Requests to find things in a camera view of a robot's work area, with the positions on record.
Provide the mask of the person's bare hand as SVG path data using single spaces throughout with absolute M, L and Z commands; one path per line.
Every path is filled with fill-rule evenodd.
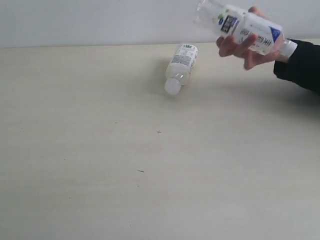
M 234 43 L 234 37 L 226 38 L 219 37 L 216 40 L 216 45 L 219 48 L 218 54 L 220 57 L 235 56 L 243 59 L 243 67 L 245 70 L 250 70 L 258 65 L 270 63 L 274 61 L 287 63 L 288 56 L 281 55 L 279 52 L 273 52 L 268 55 L 260 55 L 257 52 L 251 51 L 249 48 L 258 39 L 258 35 L 252 34 L 248 36 L 241 44 Z

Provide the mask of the black sleeved forearm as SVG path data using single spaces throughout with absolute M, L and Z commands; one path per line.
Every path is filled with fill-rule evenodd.
M 303 40 L 292 40 L 297 48 L 287 62 L 276 61 L 273 73 L 278 79 L 292 82 L 320 94 L 320 46 Z

